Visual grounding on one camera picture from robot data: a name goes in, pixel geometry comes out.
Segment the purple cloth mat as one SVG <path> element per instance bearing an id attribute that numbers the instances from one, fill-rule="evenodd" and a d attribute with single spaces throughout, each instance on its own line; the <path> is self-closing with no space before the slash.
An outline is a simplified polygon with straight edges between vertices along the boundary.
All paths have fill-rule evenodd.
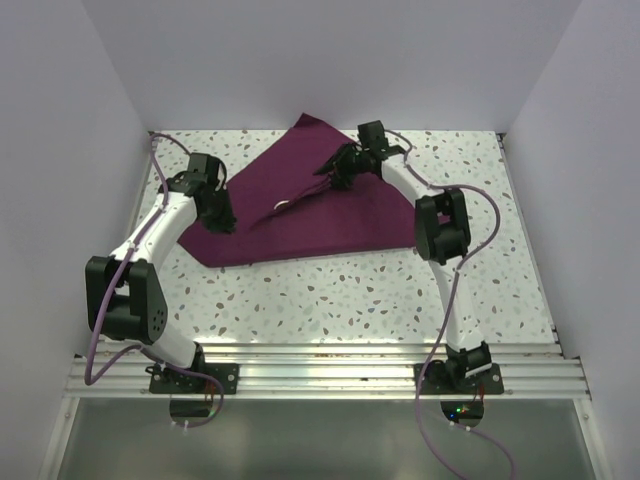
<path id="1" fill-rule="evenodd" d="M 180 246 L 209 268 L 413 246 L 414 208 L 393 187 L 363 174 L 340 191 L 313 174 L 348 141 L 326 122 L 301 115 L 229 180 L 235 231 L 214 234 L 194 224 Z M 290 203 L 274 210 L 281 200 Z"/>

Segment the steel instrument tray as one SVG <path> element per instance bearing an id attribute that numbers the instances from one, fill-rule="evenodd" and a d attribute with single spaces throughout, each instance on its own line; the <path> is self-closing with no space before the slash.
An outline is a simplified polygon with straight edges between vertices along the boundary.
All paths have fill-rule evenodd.
<path id="1" fill-rule="evenodd" d="M 281 200 L 281 201 L 279 201 L 278 203 L 276 203 L 274 205 L 274 210 L 278 210 L 278 209 L 288 205 L 289 203 L 290 203 L 289 200 Z"/>

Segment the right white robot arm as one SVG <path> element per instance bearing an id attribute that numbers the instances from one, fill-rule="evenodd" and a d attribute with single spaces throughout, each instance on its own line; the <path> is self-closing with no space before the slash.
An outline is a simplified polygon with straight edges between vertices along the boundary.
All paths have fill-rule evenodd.
<path id="1" fill-rule="evenodd" d="M 410 164 L 413 146 L 393 145 L 392 132 L 379 121 L 358 126 L 358 140 L 346 143 L 318 169 L 334 189 L 350 188 L 359 174 L 370 173 L 395 188 L 414 207 L 414 238 L 419 256 L 428 262 L 445 318 L 439 337 L 447 359 L 428 360 L 425 374 L 468 392 L 492 367 L 488 344 L 477 325 L 472 295 L 461 275 L 470 257 L 471 229 L 466 199 L 460 186 L 437 186 Z"/>

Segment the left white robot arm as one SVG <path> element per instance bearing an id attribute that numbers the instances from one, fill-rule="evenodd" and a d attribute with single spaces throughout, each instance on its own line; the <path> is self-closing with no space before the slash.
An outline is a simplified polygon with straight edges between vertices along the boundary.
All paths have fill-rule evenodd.
<path id="1" fill-rule="evenodd" d="M 85 382 L 105 372 L 93 371 L 99 337 L 132 344 L 116 356 L 139 350 L 174 367 L 172 379 L 185 392 L 201 390 L 208 369 L 200 345 L 169 323 L 170 314 L 159 271 L 183 233 L 199 224 L 214 234 L 235 229 L 224 163 L 193 153 L 187 169 L 164 179 L 152 210 L 132 234 L 107 256 L 93 256 L 85 266 L 88 324 L 92 331 Z"/>

